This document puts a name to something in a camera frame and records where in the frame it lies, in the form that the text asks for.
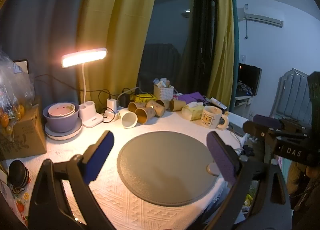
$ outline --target television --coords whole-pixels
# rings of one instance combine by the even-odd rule
[[[249,86],[251,88],[252,94],[257,95],[261,72],[261,68],[239,63],[238,82],[241,81],[242,83]]]

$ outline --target purple bowl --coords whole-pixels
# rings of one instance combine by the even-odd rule
[[[76,122],[79,115],[79,104],[76,104],[74,102],[69,102],[69,103],[72,103],[75,105],[76,111],[67,117],[53,118],[49,116],[49,113],[48,113],[49,108],[56,103],[53,103],[47,106],[46,108],[44,108],[42,112],[43,116],[47,119],[48,125],[52,131],[55,131],[58,133],[65,133],[72,130],[76,126]]]

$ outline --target textured tablecloth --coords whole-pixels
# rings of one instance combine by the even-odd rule
[[[121,148],[130,139],[140,134],[152,131],[175,131],[196,138],[206,145],[206,136],[210,129],[200,125],[200,121],[189,122],[179,113],[166,112],[162,118],[152,118],[145,125],[137,124],[134,128],[124,129],[121,121],[101,123],[94,128],[83,128],[81,133],[66,141],[47,139],[47,153],[43,155],[20,159],[30,172],[31,182],[23,193],[16,196],[23,204],[21,215],[28,216],[28,206],[34,182],[42,162],[51,159],[53,162],[69,160],[75,154],[82,154],[89,145],[96,143],[104,130],[110,130],[115,136],[114,147],[103,165],[96,181],[89,187],[109,220],[117,229],[186,229],[204,209],[213,202],[226,185],[220,176],[213,189],[202,199],[183,207],[162,207],[145,202],[132,194],[122,183],[116,166],[117,156]],[[235,135],[228,130],[216,130],[219,136],[234,149],[240,148]],[[4,163],[10,165],[12,160]],[[64,188],[73,214],[81,222],[85,222],[79,211],[68,181]]]

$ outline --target white charger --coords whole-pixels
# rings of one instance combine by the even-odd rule
[[[107,118],[112,119],[115,114],[117,115],[117,100],[107,99],[107,107],[108,108],[105,111],[105,115],[107,115]]]

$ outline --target white basket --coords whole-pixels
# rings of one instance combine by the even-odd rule
[[[174,87],[159,88],[153,85],[153,94],[158,100],[171,100],[173,98]]]

